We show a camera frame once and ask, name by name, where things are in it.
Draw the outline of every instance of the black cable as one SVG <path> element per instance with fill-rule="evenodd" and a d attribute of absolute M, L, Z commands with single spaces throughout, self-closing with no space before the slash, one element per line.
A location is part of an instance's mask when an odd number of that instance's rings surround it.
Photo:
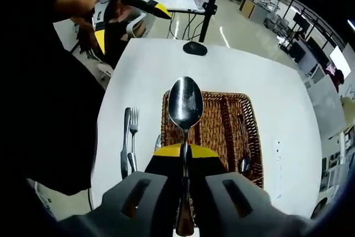
<path fill-rule="evenodd" d="M 200 23 L 195 27 L 194 33 L 192 34 L 192 37 L 189 39 L 189 41 L 193 40 L 193 39 L 194 39 L 195 37 L 197 37 L 197 36 L 200 36 L 200 34 L 195 35 L 195 32 L 196 32 L 197 28 L 198 28 L 201 24 L 203 24 L 203 22 L 204 22 L 204 21 L 200 22 Z"/>
<path fill-rule="evenodd" d="M 170 29 L 171 29 L 171 24 L 173 23 L 173 20 L 174 20 L 174 14 L 175 14 L 175 13 L 173 13 L 173 14 L 171 15 L 171 17 L 170 17 L 169 30 L 168 30 L 168 34 L 167 34 L 166 38 L 169 37 Z"/>
<path fill-rule="evenodd" d="M 197 35 L 195 35 L 195 36 L 192 36 L 190 39 L 189 39 L 189 41 L 192 41 L 194 38 L 196 38 L 196 37 L 199 37 L 201 34 L 199 33 L 199 34 L 197 34 Z"/>
<path fill-rule="evenodd" d="M 90 198 L 90 188 L 88 189 L 88 201 L 89 201 L 89 207 L 90 207 L 90 210 L 93 211 L 93 205 L 91 204 L 91 198 Z"/>
<path fill-rule="evenodd" d="M 169 34 L 171 34 L 175 39 L 177 39 L 177 37 L 171 31 L 171 25 L 172 25 L 174 19 L 175 19 L 175 12 L 173 13 L 173 15 L 171 16 L 171 19 L 170 19 L 169 31 L 168 31 L 168 35 L 166 36 L 167 38 L 169 37 Z"/>
<path fill-rule="evenodd" d="M 190 28 L 190 25 L 191 25 L 191 23 L 194 21 L 195 18 L 196 18 L 196 14 L 193 16 L 192 20 L 190 20 L 190 14 L 189 14 L 189 23 L 188 23 L 187 26 L 185 27 L 184 34 L 182 35 L 182 39 L 183 39 L 183 40 L 184 40 L 184 38 L 185 38 L 186 30 L 187 30 L 188 28 Z"/>

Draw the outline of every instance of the black shirt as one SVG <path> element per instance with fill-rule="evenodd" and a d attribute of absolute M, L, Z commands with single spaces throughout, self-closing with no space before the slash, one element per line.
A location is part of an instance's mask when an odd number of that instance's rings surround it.
<path fill-rule="evenodd" d="M 21 178 L 72 195 L 90 187 L 104 89 L 63 48 L 53 27 L 55 1 L 21 1 L 12 145 Z"/>

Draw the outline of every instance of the knife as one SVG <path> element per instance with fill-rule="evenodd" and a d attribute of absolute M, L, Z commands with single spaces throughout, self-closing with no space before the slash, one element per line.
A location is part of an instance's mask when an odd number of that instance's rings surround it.
<path fill-rule="evenodd" d="M 129 134 L 129 120 L 130 120 L 130 108 L 126 108 L 124 111 L 124 137 L 123 137 L 123 147 L 121 151 L 121 175 L 122 179 L 128 176 L 128 165 L 127 165 L 127 139 Z"/>

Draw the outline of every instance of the computer mouse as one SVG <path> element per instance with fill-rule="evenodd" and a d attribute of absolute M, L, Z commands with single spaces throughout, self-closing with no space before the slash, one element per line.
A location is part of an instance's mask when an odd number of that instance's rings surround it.
<path fill-rule="evenodd" d="M 184 44 L 182 48 L 187 54 L 191 55 L 204 56 L 207 54 L 207 48 L 203 44 L 194 41 Z"/>

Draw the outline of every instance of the fork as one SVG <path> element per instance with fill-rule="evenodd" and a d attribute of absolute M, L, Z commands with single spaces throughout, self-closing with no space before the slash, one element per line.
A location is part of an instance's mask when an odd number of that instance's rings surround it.
<path fill-rule="evenodd" d="M 128 160 L 132 168 L 132 172 L 137 171 L 137 162 L 135 159 L 135 134 L 139 130 L 139 109 L 131 108 L 129 131 L 132 134 L 132 152 L 128 153 Z"/>

